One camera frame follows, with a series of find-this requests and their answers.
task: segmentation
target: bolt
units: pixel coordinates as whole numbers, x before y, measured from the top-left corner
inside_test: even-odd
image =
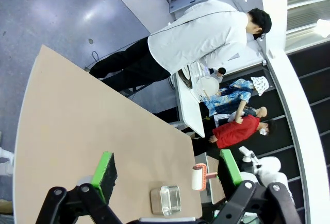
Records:
[[[61,189],[56,189],[56,190],[54,190],[54,193],[55,193],[56,196],[58,196],[62,193],[62,190]]]
[[[252,184],[249,183],[249,182],[247,182],[247,183],[245,183],[245,187],[248,188],[248,189],[251,189],[252,188]]]
[[[275,184],[275,185],[273,185],[273,189],[275,190],[275,191],[279,191],[279,189],[280,189],[280,187],[277,185],[277,184]]]
[[[89,191],[89,188],[88,188],[88,186],[84,186],[84,187],[81,188],[81,190],[82,190],[83,192],[87,192],[87,191]]]

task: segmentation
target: face mask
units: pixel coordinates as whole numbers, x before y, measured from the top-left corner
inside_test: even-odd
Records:
[[[267,132],[266,132],[266,130],[265,130],[264,128],[260,129],[260,130],[259,130],[259,133],[260,133],[261,135],[268,135]]]

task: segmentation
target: white plate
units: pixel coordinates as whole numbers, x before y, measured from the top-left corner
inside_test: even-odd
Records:
[[[190,80],[190,74],[189,74],[189,69],[188,66],[185,66],[182,68],[182,72],[187,80]]]
[[[211,97],[215,95],[219,90],[219,82],[211,77],[204,76],[196,83],[197,91],[200,95],[205,97]]]

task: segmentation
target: hat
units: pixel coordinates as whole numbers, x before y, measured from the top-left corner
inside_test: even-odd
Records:
[[[272,20],[270,19],[270,16],[265,13],[264,16],[264,20],[263,20],[263,25],[261,26],[261,33],[257,33],[255,35],[253,35],[254,39],[258,39],[258,38],[264,38],[265,35],[270,31],[270,29],[272,28]]]
[[[265,76],[251,77],[251,80],[259,96],[261,96],[264,93],[264,91],[266,91],[269,88],[269,83]]]

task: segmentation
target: white bucket hat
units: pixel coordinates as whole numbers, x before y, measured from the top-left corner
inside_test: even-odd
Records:
[[[264,93],[264,91],[266,91],[269,88],[269,83],[265,76],[251,77],[251,80],[259,96],[261,96]]]

